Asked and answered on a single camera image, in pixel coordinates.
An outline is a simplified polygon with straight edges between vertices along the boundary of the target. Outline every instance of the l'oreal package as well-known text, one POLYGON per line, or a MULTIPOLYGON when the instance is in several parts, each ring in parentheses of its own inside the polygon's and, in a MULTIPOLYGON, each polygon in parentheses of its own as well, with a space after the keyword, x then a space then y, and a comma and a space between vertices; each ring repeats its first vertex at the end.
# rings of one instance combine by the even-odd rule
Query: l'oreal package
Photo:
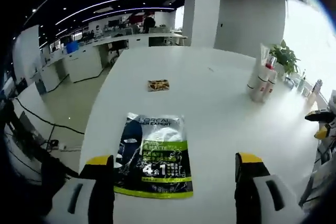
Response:
POLYGON ((193 196, 183 117, 128 113, 114 167, 116 193, 159 199, 193 196))

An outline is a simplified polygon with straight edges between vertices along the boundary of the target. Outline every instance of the blue container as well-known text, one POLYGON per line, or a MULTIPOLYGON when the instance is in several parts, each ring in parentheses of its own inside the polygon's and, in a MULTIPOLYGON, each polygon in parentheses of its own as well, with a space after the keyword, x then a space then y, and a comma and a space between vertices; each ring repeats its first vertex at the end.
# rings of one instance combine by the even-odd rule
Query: blue container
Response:
POLYGON ((67 53, 70 54, 74 51, 77 51, 79 49, 79 45, 77 41, 73 41, 70 43, 67 43, 67 53))

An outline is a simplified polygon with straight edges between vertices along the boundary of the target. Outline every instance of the white desk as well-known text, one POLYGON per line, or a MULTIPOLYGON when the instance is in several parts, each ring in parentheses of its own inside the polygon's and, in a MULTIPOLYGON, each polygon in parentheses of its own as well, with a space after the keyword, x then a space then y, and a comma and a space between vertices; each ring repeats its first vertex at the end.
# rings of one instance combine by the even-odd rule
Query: white desk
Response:
POLYGON ((312 172, 318 124, 304 120, 310 108, 282 83, 267 103, 254 103, 245 91, 254 62, 194 47, 123 52, 92 107, 80 170, 92 157, 116 156, 128 112, 184 115, 194 196, 161 200, 116 194, 116 223, 171 224, 167 213, 180 223, 235 223, 236 152, 261 157, 289 186, 312 172), (170 90, 147 92, 147 81, 160 79, 168 79, 170 90))
POLYGON ((68 74, 63 58, 64 55, 59 54, 39 70, 47 92, 56 89, 68 74))
POLYGON ((91 44, 88 44, 86 46, 99 46, 103 44, 112 43, 114 41, 119 40, 128 40, 130 44, 130 49, 136 48, 136 47, 142 47, 142 46, 149 46, 149 38, 154 37, 165 37, 165 38, 179 38, 179 39, 186 39, 187 37, 182 36, 180 34, 174 34, 174 33, 164 33, 164 34, 133 34, 133 35, 126 35, 121 37, 105 37, 98 41, 94 41, 91 44), (136 43, 135 41, 144 41, 144 43, 136 43))

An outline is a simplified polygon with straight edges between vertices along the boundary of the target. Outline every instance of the white pillar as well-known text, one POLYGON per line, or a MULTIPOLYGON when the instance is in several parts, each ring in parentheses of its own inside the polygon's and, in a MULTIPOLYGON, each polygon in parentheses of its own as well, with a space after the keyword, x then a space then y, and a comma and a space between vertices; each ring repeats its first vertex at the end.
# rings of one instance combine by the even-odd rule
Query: white pillar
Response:
POLYGON ((221 0, 185 0, 183 35, 186 46, 210 47, 215 45, 221 0))
POLYGON ((25 78, 28 86, 33 83, 31 77, 40 63, 38 25, 20 33, 13 47, 13 64, 17 82, 25 78))

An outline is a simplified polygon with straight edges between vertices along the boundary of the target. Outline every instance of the window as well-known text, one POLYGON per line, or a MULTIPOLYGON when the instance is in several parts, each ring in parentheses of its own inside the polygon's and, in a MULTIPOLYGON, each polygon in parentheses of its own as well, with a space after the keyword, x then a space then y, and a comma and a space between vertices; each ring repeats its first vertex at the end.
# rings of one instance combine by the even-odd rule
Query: window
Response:
POLYGON ((183 28, 184 6, 176 9, 175 14, 175 30, 182 30, 183 28))
POLYGON ((323 81, 321 93, 329 100, 336 89, 336 36, 328 16, 298 0, 287 0, 283 35, 295 52, 300 71, 306 70, 307 81, 323 81))
POLYGON ((78 31, 73 35, 73 40, 80 40, 83 37, 82 31, 78 31))
POLYGON ((55 47, 56 47, 56 50, 61 49, 61 41, 59 39, 55 41, 55 47))

